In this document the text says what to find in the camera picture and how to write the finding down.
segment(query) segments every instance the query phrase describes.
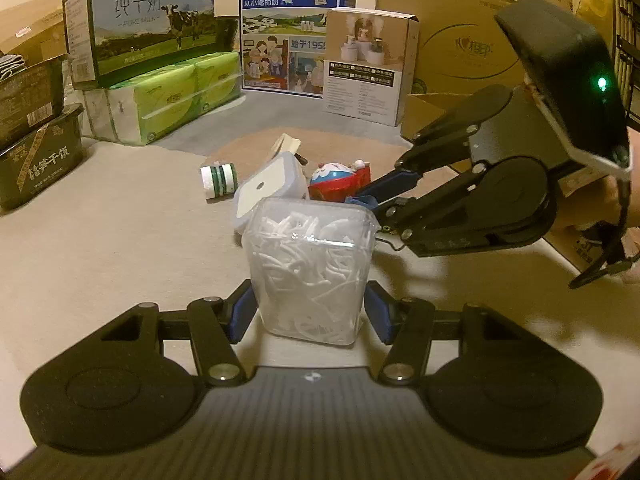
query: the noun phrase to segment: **screw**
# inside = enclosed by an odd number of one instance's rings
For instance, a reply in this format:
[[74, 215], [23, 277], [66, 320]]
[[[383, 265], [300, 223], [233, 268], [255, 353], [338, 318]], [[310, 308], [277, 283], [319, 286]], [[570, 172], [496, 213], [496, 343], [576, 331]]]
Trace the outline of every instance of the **screw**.
[[414, 367], [405, 363], [393, 363], [385, 366], [382, 373], [392, 381], [406, 381], [414, 376]]
[[240, 375], [240, 368], [230, 363], [220, 363], [209, 368], [209, 377], [219, 381], [230, 381]]
[[478, 162], [471, 168], [471, 172], [474, 174], [484, 173], [486, 171], [486, 164], [484, 162]]

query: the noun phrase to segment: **transparent plastic container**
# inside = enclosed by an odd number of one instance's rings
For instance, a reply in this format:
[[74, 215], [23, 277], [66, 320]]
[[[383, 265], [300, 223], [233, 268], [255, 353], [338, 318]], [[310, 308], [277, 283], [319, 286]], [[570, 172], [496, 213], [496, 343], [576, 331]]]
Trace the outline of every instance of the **transparent plastic container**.
[[242, 246], [266, 329], [352, 344], [379, 228], [371, 211], [358, 205], [262, 200]]

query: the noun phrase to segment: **white and green tape roll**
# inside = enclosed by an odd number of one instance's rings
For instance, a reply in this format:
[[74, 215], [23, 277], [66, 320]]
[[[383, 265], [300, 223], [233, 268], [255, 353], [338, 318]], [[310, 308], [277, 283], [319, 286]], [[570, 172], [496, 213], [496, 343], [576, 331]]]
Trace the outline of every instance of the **white and green tape roll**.
[[201, 167], [200, 174], [207, 199], [233, 194], [238, 188], [238, 176], [233, 164], [214, 162], [212, 166]]

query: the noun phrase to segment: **ribbed gray surface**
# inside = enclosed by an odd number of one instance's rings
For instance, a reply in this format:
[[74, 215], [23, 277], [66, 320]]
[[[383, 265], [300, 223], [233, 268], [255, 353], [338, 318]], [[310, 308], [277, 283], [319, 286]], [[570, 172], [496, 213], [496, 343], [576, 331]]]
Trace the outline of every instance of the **ribbed gray surface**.
[[109, 457], [42, 446], [9, 478], [566, 480], [590, 460], [584, 449], [526, 460], [475, 449], [439, 427], [416, 393], [381, 386], [366, 368], [260, 368], [239, 388], [211, 390], [152, 446]]

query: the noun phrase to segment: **cow illustration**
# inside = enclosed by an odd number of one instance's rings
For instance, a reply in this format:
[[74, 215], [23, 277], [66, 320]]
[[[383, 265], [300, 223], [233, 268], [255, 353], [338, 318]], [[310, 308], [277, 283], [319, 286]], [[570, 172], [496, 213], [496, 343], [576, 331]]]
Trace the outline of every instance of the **cow illustration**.
[[185, 36], [191, 36], [195, 45], [196, 40], [200, 38], [202, 33], [198, 11], [178, 10], [177, 5], [162, 6], [160, 8], [166, 12], [169, 18], [171, 33], [178, 43], [178, 50], [182, 50], [182, 38]]

